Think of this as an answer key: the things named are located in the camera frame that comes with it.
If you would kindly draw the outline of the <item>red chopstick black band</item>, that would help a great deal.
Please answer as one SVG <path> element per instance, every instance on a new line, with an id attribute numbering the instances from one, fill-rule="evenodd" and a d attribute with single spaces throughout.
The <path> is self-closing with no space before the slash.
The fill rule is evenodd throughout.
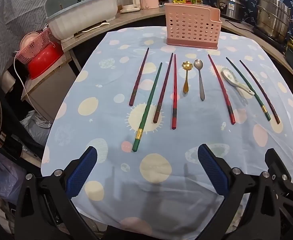
<path id="1" fill-rule="evenodd" d="M 211 56 L 209 54 L 208 54 L 208 58 L 209 58 L 209 60 L 210 60 L 210 62 L 212 64 L 212 67 L 213 67 L 214 72 L 215 72 L 215 74 L 217 76 L 218 82 L 220 84 L 220 87 L 221 87 L 221 90 L 222 90 L 222 94 L 223 94 L 223 97 L 224 97 L 224 100 L 225 100 L 225 103 L 226 103 L 226 106 L 227 106 L 227 110 L 228 110 L 230 122 L 231 122 L 232 125 L 234 125 L 236 123 L 235 116 L 234 116 L 234 112 L 233 112 L 232 105 L 230 103 L 230 100 L 229 100 L 227 91 L 225 89 L 225 86 L 223 84 L 223 81 L 221 79 L 221 76 L 220 76 L 220 74 L 219 74 L 219 72 L 217 70 L 217 67 L 216 67 L 213 59 L 211 58 Z"/>
<path id="2" fill-rule="evenodd" d="M 172 129 L 177 127 L 177 66 L 176 54 L 174 55 L 174 93 L 173 93 L 173 108 L 172 108 Z"/>

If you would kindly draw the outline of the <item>white ceramic soup spoon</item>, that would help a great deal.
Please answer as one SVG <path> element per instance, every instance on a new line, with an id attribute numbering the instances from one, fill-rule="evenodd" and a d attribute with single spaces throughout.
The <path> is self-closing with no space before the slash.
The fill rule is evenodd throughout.
<path id="1" fill-rule="evenodd" d="M 255 95 L 255 93 L 251 89 L 249 89 L 246 85 L 240 83 L 237 80 L 235 74 L 229 68 L 223 67 L 221 69 L 221 74 L 225 78 L 225 80 L 233 87 L 240 88 L 251 96 Z"/>

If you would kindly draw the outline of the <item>silver metal spoon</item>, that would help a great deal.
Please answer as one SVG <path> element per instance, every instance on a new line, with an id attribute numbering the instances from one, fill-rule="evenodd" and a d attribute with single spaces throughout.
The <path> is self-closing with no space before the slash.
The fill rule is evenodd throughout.
<path id="1" fill-rule="evenodd" d="M 201 75 L 201 69 L 203 68 L 203 62 L 200 59 L 196 59 L 194 61 L 194 66 L 198 70 L 200 99 L 202 101 L 204 101 L 205 100 L 205 93 L 204 93 L 204 87 L 203 87 L 203 81 L 202 81 L 202 75 Z"/>

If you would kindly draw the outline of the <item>gold flower spoon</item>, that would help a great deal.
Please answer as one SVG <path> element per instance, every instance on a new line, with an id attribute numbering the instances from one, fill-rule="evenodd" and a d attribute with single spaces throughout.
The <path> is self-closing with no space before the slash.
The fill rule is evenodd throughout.
<path id="1" fill-rule="evenodd" d="M 192 64 L 189 61 L 185 61 L 182 63 L 182 68 L 185 70 L 185 82 L 183 86 L 183 93 L 187 94 L 189 92 L 188 72 L 192 69 Z"/>

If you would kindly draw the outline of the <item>blue planet pattern tablecloth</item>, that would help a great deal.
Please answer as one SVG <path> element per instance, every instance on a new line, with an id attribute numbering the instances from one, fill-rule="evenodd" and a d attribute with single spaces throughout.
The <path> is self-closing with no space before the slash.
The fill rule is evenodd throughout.
<path id="1" fill-rule="evenodd" d="M 129 100 L 147 48 L 133 106 Z M 172 129 L 174 55 L 158 122 L 153 123 L 171 54 L 177 66 L 177 127 Z M 213 59 L 236 123 L 231 124 Z M 200 99 L 201 69 L 205 100 Z M 183 93 L 189 61 L 189 92 Z M 162 70 L 137 152 L 133 142 L 160 63 Z M 229 68 L 251 96 L 221 74 Z M 73 198 L 88 217 L 117 228 L 163 239 L 193 239 L 222 202 L 197 157 L 206 144 L 231 167 L 259 175 L 273 148 L 293 181 L 293 95 L 264 50 L 246 37 L 221 33 L 216 50 L 174 47 L 164 27 L 125 28 L 107 33 L 87 60 L 53 122 L 41 171 L 65 168 L 87 147 L 98 161 Z"/>

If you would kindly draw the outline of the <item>red plastic basin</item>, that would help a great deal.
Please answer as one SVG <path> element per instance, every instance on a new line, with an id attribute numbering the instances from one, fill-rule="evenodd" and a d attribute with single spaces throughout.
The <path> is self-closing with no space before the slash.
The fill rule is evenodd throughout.
<path id="1" fill-rule="evenodd" d="M 50 68 L 61 56 L 63 50 L 61 44 L 51 42 L 40 51 L 28 64 L 29 78 L 34 80 Z"/>

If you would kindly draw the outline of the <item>pink plastic basket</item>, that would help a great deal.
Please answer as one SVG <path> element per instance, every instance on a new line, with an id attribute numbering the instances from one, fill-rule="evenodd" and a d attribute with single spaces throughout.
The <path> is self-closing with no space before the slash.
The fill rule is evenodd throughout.
<path id="1" fill-rule="evenodd" d="M 49 28 L 44 29 L 41 33 L 36 31 L 26 34 L 20 42 L 20 50 L 16 55 L 21 63 L 29 63 L 37 54 L 39 54 L 50 43 Z"/>

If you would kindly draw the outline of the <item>black induction cooker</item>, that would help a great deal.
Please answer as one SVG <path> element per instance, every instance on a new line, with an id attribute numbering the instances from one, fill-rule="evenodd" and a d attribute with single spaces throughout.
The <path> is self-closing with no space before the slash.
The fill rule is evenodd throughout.
<path id="1" fill-rule="evenodd" d="M 282 35 L 276 34 L 275 36 L 268 35 L 265 31 L 257 27 L 253 27 L 253 33 L 262 38 L 268 44 L 272 45 L 278 51 L 284 52 L 286 50 L 287 38 Z"/>

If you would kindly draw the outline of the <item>white plastic rice paddle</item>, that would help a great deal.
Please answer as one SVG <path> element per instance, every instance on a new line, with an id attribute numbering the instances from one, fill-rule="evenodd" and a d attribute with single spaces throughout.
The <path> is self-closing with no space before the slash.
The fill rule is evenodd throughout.
<path id="1" fill-rule="evenodd" d="M 82 33 L 87 33 L 89 31 L 92 31 L 94 29 L 98 29 L 100 27 L 104 27 L 104 26 L 107 26 L 107 25 L 110 25 L 110 24 L 108 22 L 106 22 L 106 21 L 105 22 L 101 22 L 101 23 L 98 23 L 98 24 L 93 25 L 92 27 L 88 27 L 88 28 L 82 30 L 81 32 Z"/>

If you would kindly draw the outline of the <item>pink perforated utensil holder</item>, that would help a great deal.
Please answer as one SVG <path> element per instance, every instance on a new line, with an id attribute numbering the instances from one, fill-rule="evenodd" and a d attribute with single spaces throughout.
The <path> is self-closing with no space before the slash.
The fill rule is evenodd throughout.
<path id="1" fill-rule="evenodd" d="M 166 3 L 166 43 L 171 46 L 217 49 L 220 10 L 208 5 Z"/>

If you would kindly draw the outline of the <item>wooden counter shelf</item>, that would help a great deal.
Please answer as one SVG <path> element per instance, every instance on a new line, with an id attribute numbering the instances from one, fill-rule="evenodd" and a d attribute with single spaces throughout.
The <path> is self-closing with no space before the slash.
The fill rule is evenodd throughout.
<path id="1" fill-rule="evenodd" d="M 83 42 L 86 42 L 87 40 L 96 37 L 100 34 L 104 34 L 108 31 L 113 31 L 117 28 L 124 28 L 125 25 L 128 25 L 130 23 L 138 22 L 141 20 L 145 20 L 148 18 L 153 18 L 157 16 L 165 15 L 165 9 L 164 7 L 160 7 L 157 9 L 149 9 L 149 10 L 140 10 L 138 12 L 132 12 L 127 14 L 117 14 L 114 20 L 111 20 L 109 24 L 102 25 L 100 27 L 95 27 L 90 31 L 87 31 L 86 33 L 81 33 L 80 35 L 67 38 L 66 40 L 63 40 L 61 43 L 63 55 L 50 67 L 48 68 L 43 74 L 41 74 L 39 77 L 37 77 L 34 80 L 27 79 L 25 83 L 26 91 L 22 93 L 21 100 L 26 100 L 27 95 L 31 96 L 32 92 L 46 80 L 48 77 L 50 77 L 56 68 L 68 64 L 70 61 L 74 61 L 76 67 L 79 71 L 81 71 L 81 66 L 78 63 L 78 60 L 72 51 L 72 49 Z"/>

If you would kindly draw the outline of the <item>stainless steel steamer pot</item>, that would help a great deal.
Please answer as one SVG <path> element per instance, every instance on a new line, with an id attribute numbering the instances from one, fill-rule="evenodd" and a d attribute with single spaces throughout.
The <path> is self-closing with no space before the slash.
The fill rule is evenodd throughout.
<path id="1" fill-rule="evenodd" d="M 281 0 L 258 0 L 257 25 L 268 35 L 276 34 L 286 37 L 290 21 L 291 10 Z"/>

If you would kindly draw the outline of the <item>white dish rack blue lid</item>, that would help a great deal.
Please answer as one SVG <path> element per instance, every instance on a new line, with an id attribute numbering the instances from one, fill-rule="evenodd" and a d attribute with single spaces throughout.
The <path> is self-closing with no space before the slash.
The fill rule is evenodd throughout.
<path id="1" fill-rule="evenodd" d="M 118 11 L 117 0 L 46 0 L 44 8 L 51 33 L 61 41 L 115 19 Z"/>

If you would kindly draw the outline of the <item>silver rice cooker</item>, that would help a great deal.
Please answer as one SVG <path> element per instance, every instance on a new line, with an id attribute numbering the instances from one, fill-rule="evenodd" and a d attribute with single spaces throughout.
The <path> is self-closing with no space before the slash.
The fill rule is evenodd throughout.
<path id="1" fill-rule="evenodd" d="M 242 21 L 244 16 L 244 0 L 217 0 L 217 8 L 220 15 L 234 21 Z"/>

